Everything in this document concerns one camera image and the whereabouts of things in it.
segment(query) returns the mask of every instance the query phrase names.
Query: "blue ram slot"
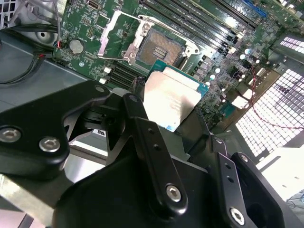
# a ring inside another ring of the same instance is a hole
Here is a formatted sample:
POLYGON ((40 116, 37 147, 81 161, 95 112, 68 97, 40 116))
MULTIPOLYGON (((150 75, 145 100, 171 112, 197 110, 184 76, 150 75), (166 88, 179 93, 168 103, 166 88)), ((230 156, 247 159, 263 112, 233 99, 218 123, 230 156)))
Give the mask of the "blue ram slot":
POLYGON ((250 6, 258 15, 265 18, 267 14, 262 11, 259 7, 255 6, 250 0, 243 0, 248 6, 250 6))

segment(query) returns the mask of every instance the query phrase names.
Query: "ventilation grille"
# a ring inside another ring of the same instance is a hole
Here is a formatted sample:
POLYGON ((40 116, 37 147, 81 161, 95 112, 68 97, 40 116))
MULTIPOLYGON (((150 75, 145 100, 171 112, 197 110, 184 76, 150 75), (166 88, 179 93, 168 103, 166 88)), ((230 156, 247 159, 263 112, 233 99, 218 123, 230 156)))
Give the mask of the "ventilation grille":
POLYGON ((11 19, 18 5, 18 0, 0 0, 0 30, 8 26, 6 21, 11 19))
MULTIPOLYGON (((287 70, 255 103, 255 110, 264 120, 279 126, 304 126, 304 77, 287 70)), ((271 153, 300 133, 263 122, 250 108, 236 123, 253 154, 271 153)))

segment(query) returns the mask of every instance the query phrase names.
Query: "circuit component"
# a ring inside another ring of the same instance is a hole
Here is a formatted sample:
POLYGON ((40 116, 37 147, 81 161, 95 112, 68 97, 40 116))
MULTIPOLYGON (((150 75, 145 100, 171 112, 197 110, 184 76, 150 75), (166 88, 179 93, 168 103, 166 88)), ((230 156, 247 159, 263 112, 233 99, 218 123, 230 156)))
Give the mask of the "circuit component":
POLYGON ((73 54, 80 54, 85 49, 83 42, 79 39, 71 40, 69 43, 69 47, 73 54))
POLYGON ((151 29, 136 59, 148 65, 153 65, 157 59, 161 59, 169 65, 176 66, 174 63, 182 57, 184 49, 181 44, 151 29))

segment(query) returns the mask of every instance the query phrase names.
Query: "bolt hole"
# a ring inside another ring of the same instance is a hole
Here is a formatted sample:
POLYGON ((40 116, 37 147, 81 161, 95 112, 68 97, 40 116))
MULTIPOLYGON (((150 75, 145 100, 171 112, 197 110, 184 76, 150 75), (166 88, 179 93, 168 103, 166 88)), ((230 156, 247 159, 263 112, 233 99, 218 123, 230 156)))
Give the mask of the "bolt hole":
POLYGON ((160 151, 160 150, 161 150, 160 146, 157 145, 157 144, 154 144, 153 147, 154 147, 154 149, 156 149, 157 151, 160 151))
POLYGON ((148 129, 148 132, 149 132, 150 134, 154 134, 154 131, 153 131, 151 128, 148 129))
POLYGON ((228 164, 225 164, 225 166, 227 167, 227 169, 231 170, 231 166, 228 164))
POLYGON ((231 183, 234 183, 234 180, 231 177, 227 176, 227 178, 228 178, 228 181, 230 181, 231 183))

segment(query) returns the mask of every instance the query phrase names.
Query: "white label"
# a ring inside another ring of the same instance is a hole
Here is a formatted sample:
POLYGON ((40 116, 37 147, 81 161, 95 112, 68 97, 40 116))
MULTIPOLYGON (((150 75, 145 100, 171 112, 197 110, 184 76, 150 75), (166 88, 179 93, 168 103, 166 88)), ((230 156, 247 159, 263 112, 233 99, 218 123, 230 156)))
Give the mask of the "white label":
POLYGON ((106 137, 106 132, 103 131, 103 130, 97 130, 97 129, 95 129, 95 130, 93 130, 93 133, 101 135, 103 137, 106 137))

